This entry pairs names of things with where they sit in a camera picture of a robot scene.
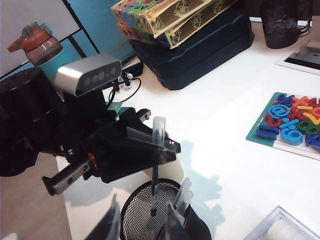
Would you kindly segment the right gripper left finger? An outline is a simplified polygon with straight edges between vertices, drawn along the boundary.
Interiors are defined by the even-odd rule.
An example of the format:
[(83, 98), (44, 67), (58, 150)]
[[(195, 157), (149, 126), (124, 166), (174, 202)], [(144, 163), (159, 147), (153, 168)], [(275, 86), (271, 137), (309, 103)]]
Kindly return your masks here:
[(117, 194), (112, 197), (109, 210), (85, 240), (118, 240), (120, 238), (121, 211)]

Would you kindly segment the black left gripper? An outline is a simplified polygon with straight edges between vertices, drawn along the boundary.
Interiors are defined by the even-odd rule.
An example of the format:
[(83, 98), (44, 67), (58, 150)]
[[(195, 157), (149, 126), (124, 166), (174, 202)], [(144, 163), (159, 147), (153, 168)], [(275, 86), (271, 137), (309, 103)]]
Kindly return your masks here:
[(54, 177), (42, 178), (52, 196), (83, 177), (110, 183), (177, 159), (181, 145), (165, 136), (164, 146), (153, 144), (152, 130), (134, 108), (69, 114), (48, 138), (49, 153), (65, 157), (69, 165)]

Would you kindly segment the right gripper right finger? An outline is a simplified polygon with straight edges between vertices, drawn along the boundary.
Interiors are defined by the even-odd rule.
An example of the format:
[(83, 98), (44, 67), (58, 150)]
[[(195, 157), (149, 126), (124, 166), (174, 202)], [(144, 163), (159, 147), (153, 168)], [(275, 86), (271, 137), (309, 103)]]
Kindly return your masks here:
[(166, 203), (167, 214), (166, 222), (160, 232), (160, 240), (190, 240), (184, 222), (185, 218), (178, 213), (173, 205), (168, 201)]

